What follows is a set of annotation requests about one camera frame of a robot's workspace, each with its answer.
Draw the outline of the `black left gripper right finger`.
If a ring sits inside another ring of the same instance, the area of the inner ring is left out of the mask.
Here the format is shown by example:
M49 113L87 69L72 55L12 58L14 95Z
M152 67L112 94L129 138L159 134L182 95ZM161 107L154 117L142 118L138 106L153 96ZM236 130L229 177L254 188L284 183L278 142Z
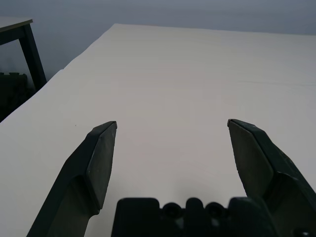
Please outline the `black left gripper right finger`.
M282 237L316 235L316 193L265 131L230 119L235 163L248 197L258 198Z

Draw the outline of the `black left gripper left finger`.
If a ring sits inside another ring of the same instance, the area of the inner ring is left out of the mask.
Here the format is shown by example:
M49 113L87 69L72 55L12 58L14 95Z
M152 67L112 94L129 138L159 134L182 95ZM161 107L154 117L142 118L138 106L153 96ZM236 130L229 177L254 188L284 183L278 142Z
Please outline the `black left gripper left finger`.
M111 176L117 123L93 128L62 166L29 237L82 237L103 208Z

